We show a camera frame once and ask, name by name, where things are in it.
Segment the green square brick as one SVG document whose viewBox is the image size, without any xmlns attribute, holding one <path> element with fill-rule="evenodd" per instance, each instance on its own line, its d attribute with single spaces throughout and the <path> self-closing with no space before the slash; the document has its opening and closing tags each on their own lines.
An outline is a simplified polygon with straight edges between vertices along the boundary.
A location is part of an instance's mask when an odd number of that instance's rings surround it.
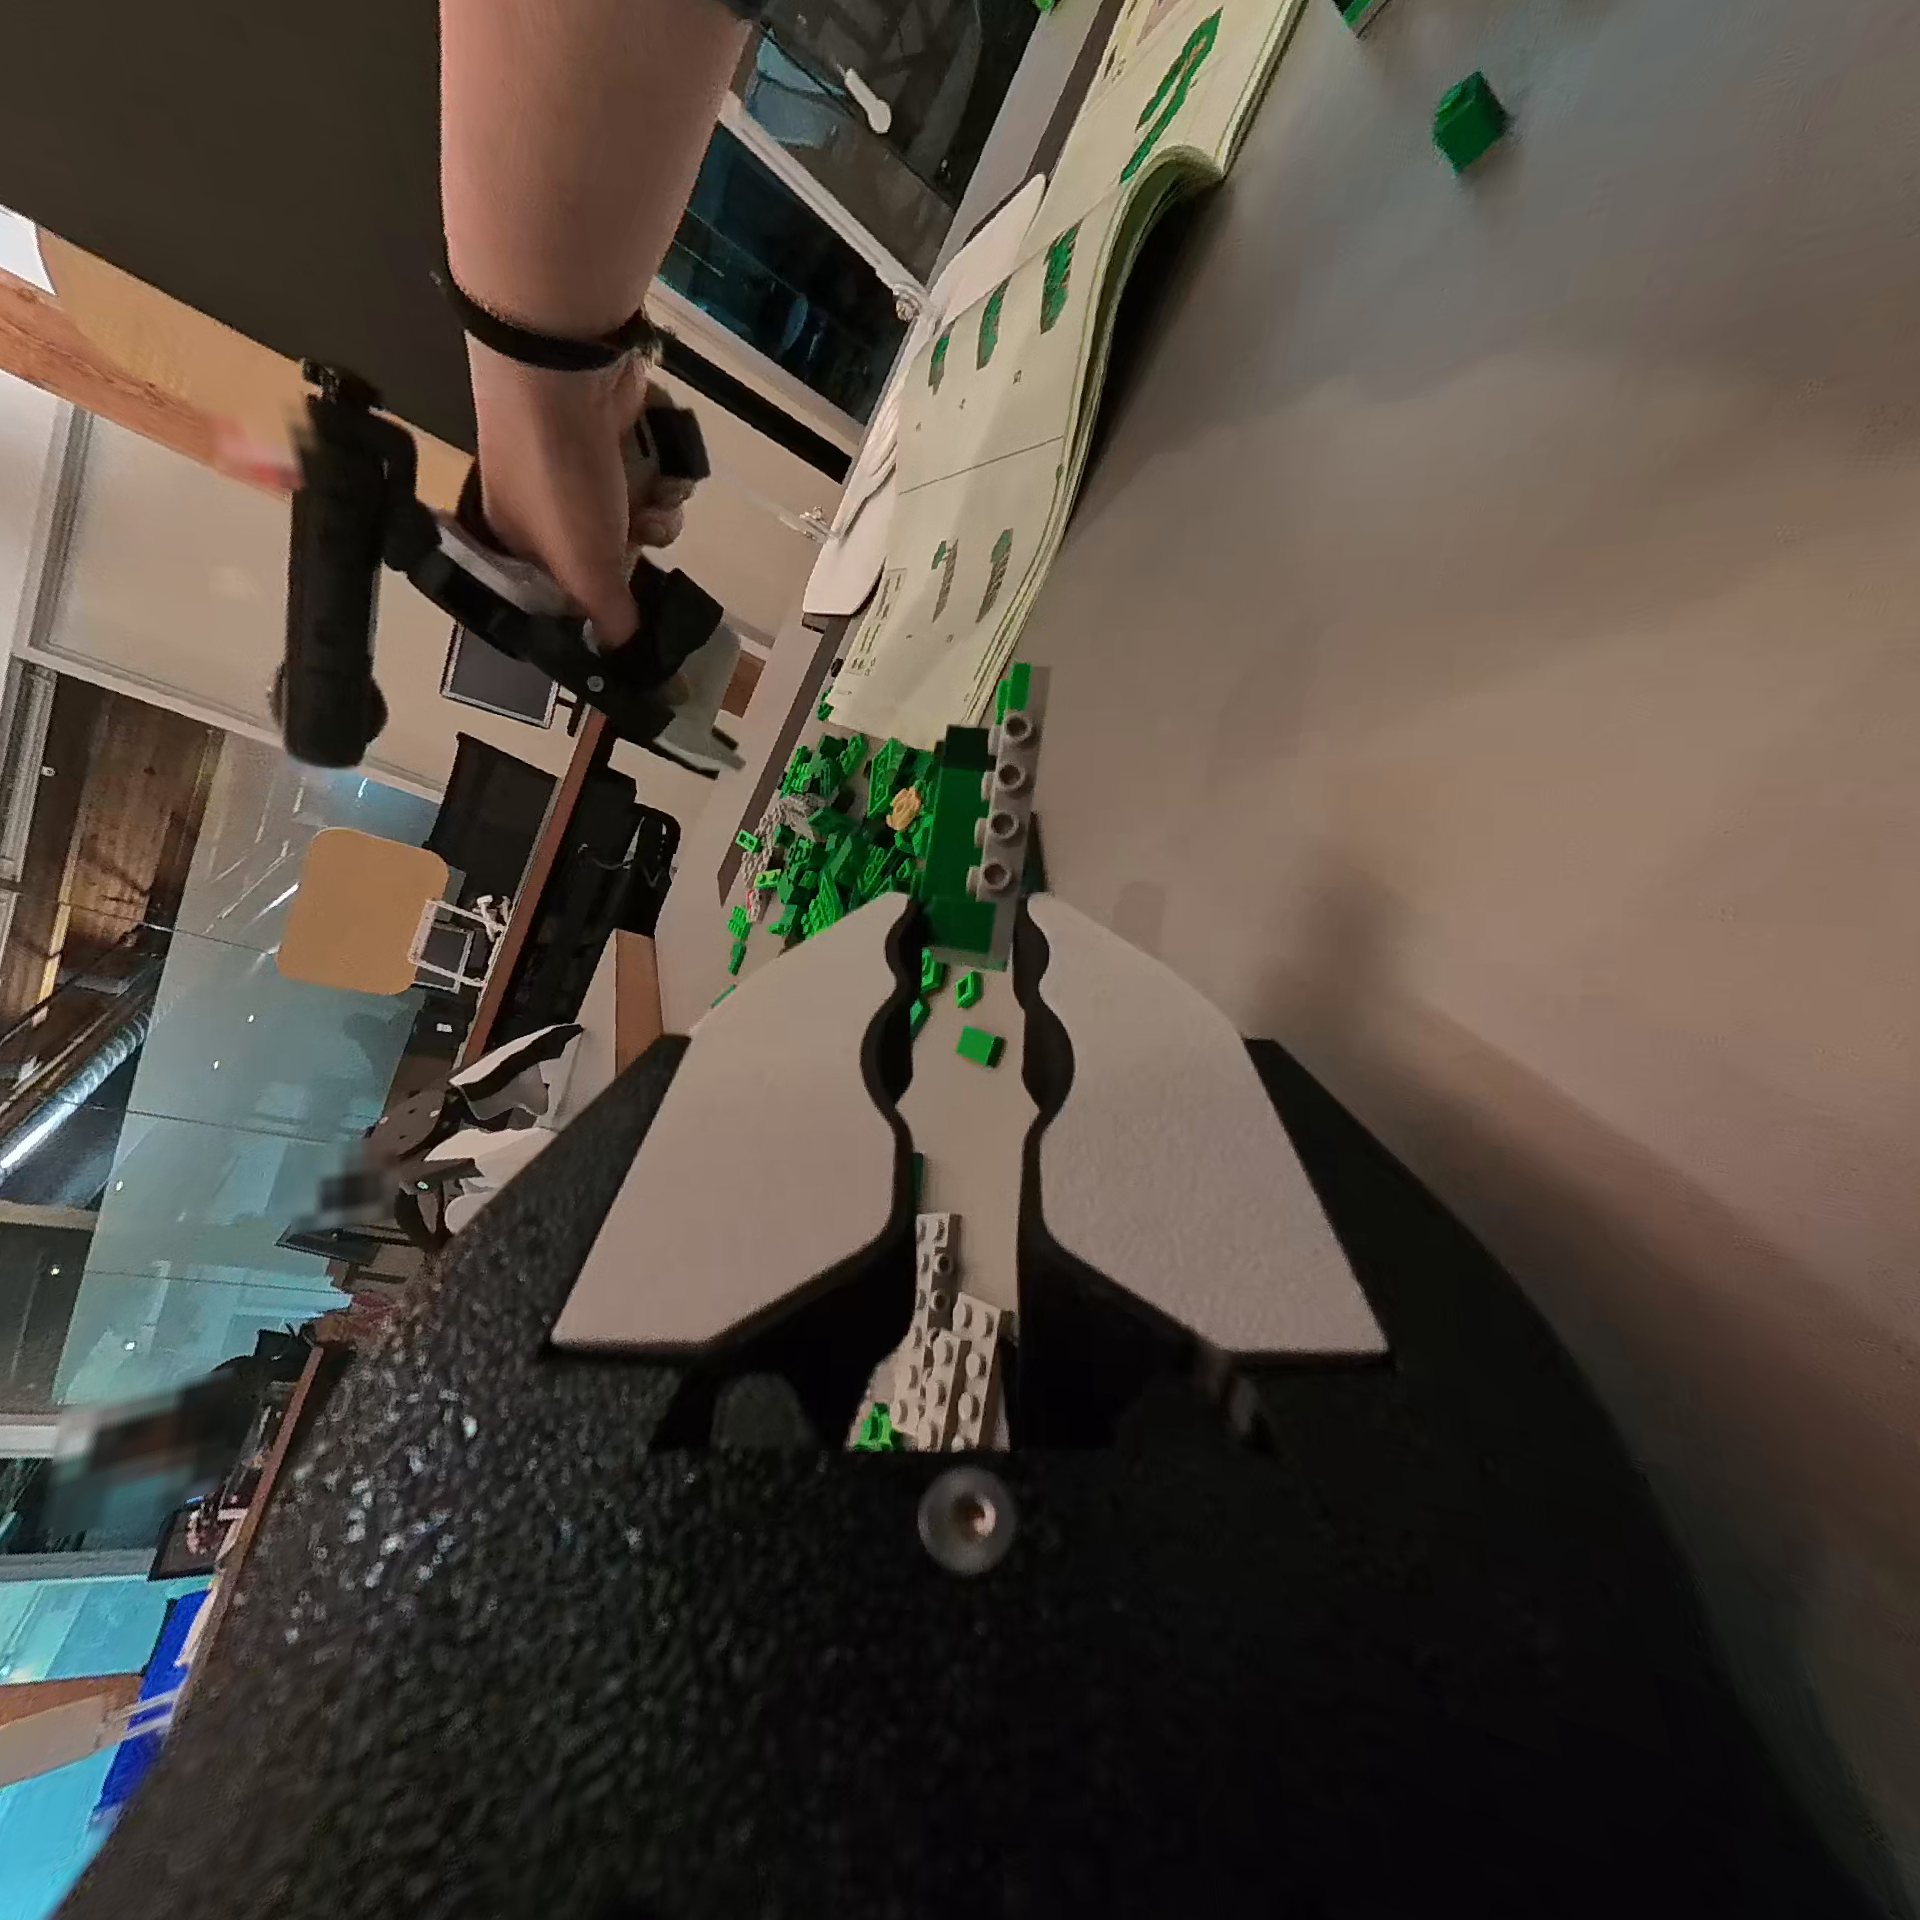
<svg viewBox="0 0 1920 1920">
<path fill-rule="evenodd" d="M 1487 73 L 1474 69 L 1455 81 L 1432 111 L 1432 144 L 1455 176 L 1467 174 L 1511 130 L 1513 114 Z"/>
</svg>

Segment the tan rounded chair back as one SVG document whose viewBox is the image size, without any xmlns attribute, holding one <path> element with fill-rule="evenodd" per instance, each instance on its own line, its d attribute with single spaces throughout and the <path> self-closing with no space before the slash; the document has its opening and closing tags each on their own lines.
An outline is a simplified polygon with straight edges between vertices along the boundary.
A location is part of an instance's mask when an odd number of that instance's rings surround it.
<svg viewBox="0 0 1920 1920">
<path fill-rule="evenodd" d="M 276 970 L 333 992 L 410 992 L 423 913 L 447 886 L 449 863 L 435 850 L 328 826 L 305 852 Z"/>
</svg>

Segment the person's right hand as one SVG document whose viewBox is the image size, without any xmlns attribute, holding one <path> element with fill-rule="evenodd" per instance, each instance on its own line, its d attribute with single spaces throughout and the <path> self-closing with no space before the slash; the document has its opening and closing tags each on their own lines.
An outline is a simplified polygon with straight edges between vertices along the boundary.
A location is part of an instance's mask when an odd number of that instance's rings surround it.
<svg viewBox="0 0 1920 1920">
<path fill-rule="evenodd" d="M 633 493 L 626 445 L 653 394 L 645 357 L 613 367 L 528 367 L 468 342 L 482 514 L 493 540 L 539 564 L 608 646 L 639 630 L 632 548 L 680 540 L 689 492 Z"/>
</svg>

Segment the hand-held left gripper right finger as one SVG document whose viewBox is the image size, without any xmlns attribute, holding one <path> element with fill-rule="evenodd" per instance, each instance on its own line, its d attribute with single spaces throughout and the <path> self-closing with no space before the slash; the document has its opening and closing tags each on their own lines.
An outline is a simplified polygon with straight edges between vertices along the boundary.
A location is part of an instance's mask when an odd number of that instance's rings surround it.
<svg viewBox="0 0 1920 1920">
<path fill-rule="evenodd" d="M 1235 1026 L 1157 954 L 1057 896 L 1027 919 L 1066 1034 L 1041 1128 L 1041 1225 L 1066 1254 L 1235 1357 L 1377 1357 L 1380 1329 Z"/>
</svg>

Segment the person's right forearm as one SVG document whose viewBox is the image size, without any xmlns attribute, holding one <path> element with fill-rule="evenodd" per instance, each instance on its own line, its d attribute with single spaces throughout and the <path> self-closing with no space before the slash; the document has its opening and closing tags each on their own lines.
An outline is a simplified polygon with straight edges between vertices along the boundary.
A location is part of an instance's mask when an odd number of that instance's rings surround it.
<svg viewBox="0 0 1920 1920">
<path fill-rule="evenodd" d="M 753 22 L 715 1 L 443 1 L 451 276 L 537 336 L 601 344 L 665 258 Z"/>
</svg>

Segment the green and grey brick assembly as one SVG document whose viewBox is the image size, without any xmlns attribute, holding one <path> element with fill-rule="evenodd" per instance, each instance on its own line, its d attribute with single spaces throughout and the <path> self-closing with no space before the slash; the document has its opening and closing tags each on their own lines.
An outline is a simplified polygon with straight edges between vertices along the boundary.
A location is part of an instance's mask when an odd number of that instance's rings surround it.
<svg viewBox="0 0 1920 1920">
<path fill-rule="evenodd" d="M 991 725 L 949 726 L 937 753 L 930 836 L 915 897 L 927 946 L 1005 968 L 1028 881 L 1045 881 L 1037 829 L 1050 670 L 1018 662 Z"/>
</svg>

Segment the black office chair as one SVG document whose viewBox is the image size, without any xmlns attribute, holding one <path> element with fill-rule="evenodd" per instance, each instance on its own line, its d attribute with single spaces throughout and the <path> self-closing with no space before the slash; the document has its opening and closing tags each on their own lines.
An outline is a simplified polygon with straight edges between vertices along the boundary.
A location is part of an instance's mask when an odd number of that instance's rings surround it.
<svg viewBox="0 0 1920 1920">
<path fill-rule="evenodd" d="M 613 765 L 613 736 L 591 722 L 562 775 L 493 743 L 458 734 L 439 813 L 425 845 L 460 872 L 455 901 L 507 904 L 487 980 L 466 1029 L 465 1063 L 573 1018 L 591 973 L 639 904 L 663 896 L 680 822 L 645 806 Z"/>
</svg>

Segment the dark computer monitor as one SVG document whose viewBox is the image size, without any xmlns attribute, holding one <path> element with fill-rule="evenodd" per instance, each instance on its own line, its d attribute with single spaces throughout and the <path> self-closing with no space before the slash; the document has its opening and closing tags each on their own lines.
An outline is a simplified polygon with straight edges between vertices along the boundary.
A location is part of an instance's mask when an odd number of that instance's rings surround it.
<svg viewBox="0 0 1920 1920">
<path fill-rule="evenodd" d="M 552 729 L 560 701 L 557 684 L 546 672 L 500 652 L 465 623 L 451 628 L 439 692 L 530 729 Z"/>
</svg>

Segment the open instruction booklet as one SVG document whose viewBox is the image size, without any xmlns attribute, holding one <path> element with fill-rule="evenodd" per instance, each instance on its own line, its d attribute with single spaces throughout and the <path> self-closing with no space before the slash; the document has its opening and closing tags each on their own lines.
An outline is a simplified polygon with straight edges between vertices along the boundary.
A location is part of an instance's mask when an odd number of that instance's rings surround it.
<svg viewBox="0 0 1920 1920">
<path fill-rule="evenodd" d="M 826 698 L 936 743 L 993 708 L 1066 540 L 1117 300 L 1169 205 L 1211 190 L 1300 1 L 1128 5 L 1012 260 L 908 364 L 880 578 Z"/>
</svg>

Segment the grey desk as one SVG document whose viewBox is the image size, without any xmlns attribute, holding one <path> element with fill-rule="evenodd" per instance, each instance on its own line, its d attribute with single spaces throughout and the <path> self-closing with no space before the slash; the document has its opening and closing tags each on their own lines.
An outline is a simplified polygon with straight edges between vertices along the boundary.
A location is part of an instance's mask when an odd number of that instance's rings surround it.
<svg viewBox="0 0 1920 1920">
<path fill-rule="evenodd" d="M 1311 5 L 1143 254 L 1048 872 L 1554 1321 L 1916 1913 L 1916 5 Z M 1467 174 L 1433 106 L 1513 122 Z"/>
</svg>

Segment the black wristband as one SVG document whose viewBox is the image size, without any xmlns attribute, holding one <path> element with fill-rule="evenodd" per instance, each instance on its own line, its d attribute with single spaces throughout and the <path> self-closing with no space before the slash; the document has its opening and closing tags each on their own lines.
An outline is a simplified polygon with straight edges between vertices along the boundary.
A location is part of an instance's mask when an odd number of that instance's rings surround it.
<svg viewBox="0 0 1920 1920">
<path fill-rule="evenodd" d="M 435 271 L 435 284 L 447 296 L 468 342 L 482 344 L 497 357 L 541 372 L 595 375 L 659 353 L 663 334 L 639 309 L 620 326 L 595 337 L 569 337 L 506 319 L 493 309 L 466 294 L 451 265 Z"/>
</svg>

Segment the pile of green bricks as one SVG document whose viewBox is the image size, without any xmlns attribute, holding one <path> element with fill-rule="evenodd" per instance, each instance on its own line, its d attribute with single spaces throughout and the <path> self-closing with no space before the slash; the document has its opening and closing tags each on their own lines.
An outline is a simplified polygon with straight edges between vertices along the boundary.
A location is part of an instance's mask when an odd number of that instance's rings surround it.
<svg viewBox="0 0 1920 1920">
<path fill-rule="evenodd" d="M 829 726 L 793 746 L 735 839 L 727 983 L 873 897 L 921 884 L 939 749 Z"/>
</svg>

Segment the white paper sheet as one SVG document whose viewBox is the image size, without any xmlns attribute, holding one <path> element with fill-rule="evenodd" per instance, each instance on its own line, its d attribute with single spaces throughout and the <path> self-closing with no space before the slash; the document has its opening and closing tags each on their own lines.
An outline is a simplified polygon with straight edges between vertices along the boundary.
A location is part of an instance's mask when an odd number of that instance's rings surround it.
<svg viewBox="0 0 1920 1920">
<path fill-rule="evenodd" d="M 1033 174 L 932 280 L 929 303 L 909 321 L 873 404 L 829 533 L 808 578 L 804 616 L 850 616 L 873 594 L 897 504 L 901 416 L 915 357 L 932 348 L 949 321 L 1016 268 L 1045 192 L 1048 174 Z"/>
</svg>

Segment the grey brick plates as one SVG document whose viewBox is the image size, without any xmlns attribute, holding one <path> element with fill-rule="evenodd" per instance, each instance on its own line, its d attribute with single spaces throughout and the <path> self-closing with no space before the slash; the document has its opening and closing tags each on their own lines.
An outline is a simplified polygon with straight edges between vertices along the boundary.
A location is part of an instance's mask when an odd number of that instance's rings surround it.
<svg viewBox="0 0 1920 1920">
<path fill-rule="evenodd" d="M 1009 1360 L 1018 1318 L 964 1287 L 962 1217 L 916 1216 L 915 1310 L 893 1354 L 871 1381 L 848 1432 L 850 1450 L 1005 1450 Z"/>
</svg>

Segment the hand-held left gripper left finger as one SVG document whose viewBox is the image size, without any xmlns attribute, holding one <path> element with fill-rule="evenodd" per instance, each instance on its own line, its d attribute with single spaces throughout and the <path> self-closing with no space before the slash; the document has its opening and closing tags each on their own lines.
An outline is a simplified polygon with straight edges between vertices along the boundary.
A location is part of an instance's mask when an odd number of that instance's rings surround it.
<svg viewBox="0 0 1920 1920">
<path fill-rule="evenodd" d="M 897 1213 L 897 1097 L 869 1040 L 909 897 L 753 970 L 696 1024 L 554 1325 L 565 1352 L 715 1352 L 771 1325 Z"/>
</svg>

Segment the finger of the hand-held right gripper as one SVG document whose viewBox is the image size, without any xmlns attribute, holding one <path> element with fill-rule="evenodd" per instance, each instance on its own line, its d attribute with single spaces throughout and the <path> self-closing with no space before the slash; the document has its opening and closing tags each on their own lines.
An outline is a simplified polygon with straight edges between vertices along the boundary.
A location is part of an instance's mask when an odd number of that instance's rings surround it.
<svg viewBox="0 0 1920 1920">
<path fill-rule="evenodd" d="M 673 717 L 661 730 L 661 757 L 701 775 L 719 777 L 744 767 L 732 734 L 721 729 L 723 701 L 738 664 L 738 636 L 719 621 L 680 666 L 684 696 L 673 701 Z"/>
</svg>

